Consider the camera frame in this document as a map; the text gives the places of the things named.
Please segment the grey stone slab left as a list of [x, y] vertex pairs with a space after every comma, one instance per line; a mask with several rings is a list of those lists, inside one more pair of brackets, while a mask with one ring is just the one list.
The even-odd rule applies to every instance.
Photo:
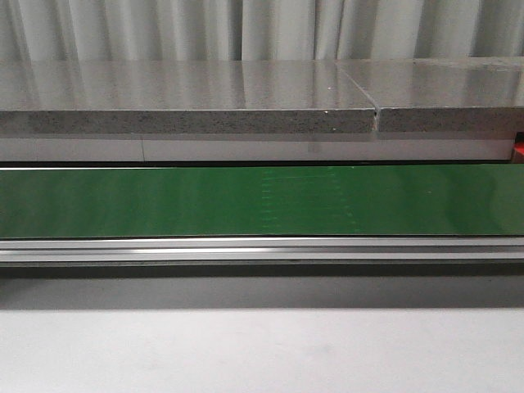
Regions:
[[330, 61], [8, 61], [1, 132], [369, 133], [373, 104]]

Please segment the white base panel under slab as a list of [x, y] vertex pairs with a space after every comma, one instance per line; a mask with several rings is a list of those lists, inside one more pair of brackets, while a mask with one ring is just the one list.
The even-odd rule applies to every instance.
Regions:
[[514, 135], [45, 135], [1, 139], [3, 162], [507, 160]]

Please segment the red plastic tray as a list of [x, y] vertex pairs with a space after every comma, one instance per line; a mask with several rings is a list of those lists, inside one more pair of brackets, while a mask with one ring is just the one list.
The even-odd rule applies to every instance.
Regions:
[[511, 162], [514, 164], [524, 163], [524, 142], [516, 142], [513, 147]]

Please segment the aluminium conveyor frame rail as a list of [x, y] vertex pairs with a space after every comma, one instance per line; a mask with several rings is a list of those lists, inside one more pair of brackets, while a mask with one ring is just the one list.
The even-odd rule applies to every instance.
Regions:
[[143, 237], [6, 240], [14, 277], [512, 275], [523, 238]]

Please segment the grey stone slab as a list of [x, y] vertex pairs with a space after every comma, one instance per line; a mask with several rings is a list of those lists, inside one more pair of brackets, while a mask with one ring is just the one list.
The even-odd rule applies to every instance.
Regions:
[[330, 61], [8, 61], [1, 132], [369, 133], [373, 104]]
[[338, 61], [377, 108], [377, 131], [479, 133], [523, 130], [523, 59], [474, 57]]

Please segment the green conveyor belt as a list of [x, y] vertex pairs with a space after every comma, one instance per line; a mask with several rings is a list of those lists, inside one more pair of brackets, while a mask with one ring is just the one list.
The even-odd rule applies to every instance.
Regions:
[[4, 170], [4, 238], [505, 235], [521, 165]]

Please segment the white curtain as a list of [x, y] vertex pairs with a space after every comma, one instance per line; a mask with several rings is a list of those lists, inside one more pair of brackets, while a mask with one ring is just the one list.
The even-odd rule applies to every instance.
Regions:
[[1, 58], [520, 56], [520, 1], [4, 1]]

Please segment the grey stone slab right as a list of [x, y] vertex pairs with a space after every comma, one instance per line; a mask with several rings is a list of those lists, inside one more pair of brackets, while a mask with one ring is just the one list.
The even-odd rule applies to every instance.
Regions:
[[377, 131], [479, 133], [523, 130], [523, 59], [474, 57], [338, 61], [377, 108]]

